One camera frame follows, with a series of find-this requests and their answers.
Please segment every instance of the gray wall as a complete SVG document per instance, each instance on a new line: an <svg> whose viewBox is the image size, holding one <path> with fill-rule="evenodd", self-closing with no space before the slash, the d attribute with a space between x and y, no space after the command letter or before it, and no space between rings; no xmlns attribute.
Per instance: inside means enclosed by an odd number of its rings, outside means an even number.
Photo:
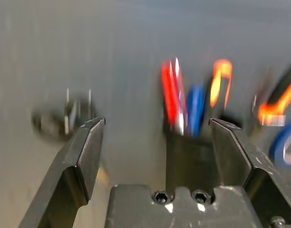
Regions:
<svg viewBox="0 0 291 228"><path fill-rule="evenodd" d="M92 89L107 119L112 183L164 187L159 70L171 55L186 89L231 59L229 107L245 118L265 69L276 80L291 61L291 0L0 0L0 228L17 227L60 148L33 134L31 111L66 88ZM77 227L103 218L94 202Z"/></svg>

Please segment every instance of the tool handle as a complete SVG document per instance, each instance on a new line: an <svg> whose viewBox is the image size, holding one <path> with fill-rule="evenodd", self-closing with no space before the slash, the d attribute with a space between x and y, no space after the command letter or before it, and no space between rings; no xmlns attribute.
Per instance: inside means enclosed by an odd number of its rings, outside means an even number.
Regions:
<svg viewBox="0 0 291 228"><path fill-rule="evenodd" d="M280 78L278 84L271 93L267 104L273 105L281 99L285 99L284 102L286 102L286 107L291 103L291 66Z"/></svg>

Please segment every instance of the black metal part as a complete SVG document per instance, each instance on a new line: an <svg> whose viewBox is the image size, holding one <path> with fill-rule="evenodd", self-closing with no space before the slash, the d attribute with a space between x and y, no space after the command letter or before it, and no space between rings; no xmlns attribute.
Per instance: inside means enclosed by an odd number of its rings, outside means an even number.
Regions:
<svg viewBox="0 0 291 228"><path fill-rule="evenodd" d="M203 144L202 151L195 140L167 134L166 190L175 192L171 203L158 205L146 186L118 185L111 191L105 227L291 228L291 189L268 157L234 124L213 119L210 126L215 156L210 150L205 154L210 145ZM198 168L191 169L193 163ZM204 189L214 196L211 204Z"/></svg>
<svg viewBox="0 0 291 228"><path fill-rule="evenodd" d="M242 187L216 187L216 200L200 204L179 187L172 203L156 204L147 186L112 188L105 228L261 228Z"/></svg>
<svg viewBox="0 0 291 228"><path fill-rule="evenodd" d="M87 122L57 154L20 228L73 225L78 208L92 195L104 124L104 119ZM202 146L209 150L199 150L195 139L167 134L173 141L167 150L174 148L167 151L167 190L151 196L143 185L115 186L105 227L291 228L291 189L268 157L234 124L212 119L210 126L214 150L207 143Z"/></svg>
<svg viewBox="0 0 291 228"><path fill-rule="evenodd" d="M92 196L104 125L101 118L86 122L58 152L19 228L72 227Z"/></svg>

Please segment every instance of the metal surface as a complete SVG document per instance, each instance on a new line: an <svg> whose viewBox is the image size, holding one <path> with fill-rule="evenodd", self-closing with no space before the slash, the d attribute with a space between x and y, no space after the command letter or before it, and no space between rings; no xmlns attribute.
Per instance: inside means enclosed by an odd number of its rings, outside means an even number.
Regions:
<svg viewBox="0 0 291 228"><path fill-rule="evenodd" d="M291 62L291 0L0 0L0 228L18 227L61 147L34 134L31 111L63 104L67 88L91 89L107 118L112 182L165 187L159 71L171 55L186 91L229 58L227 111L246 118L264 69L274 83ZM274 137L257 144L268 153ZM96 205L80 209L76 227L105 217Z"/></svg>
<svg viewBox="0 0 291 228"><path fill-rule="evenodd" d="M93 193L105 121L86 122L59 151L20 228L72 227Z"/></svg>

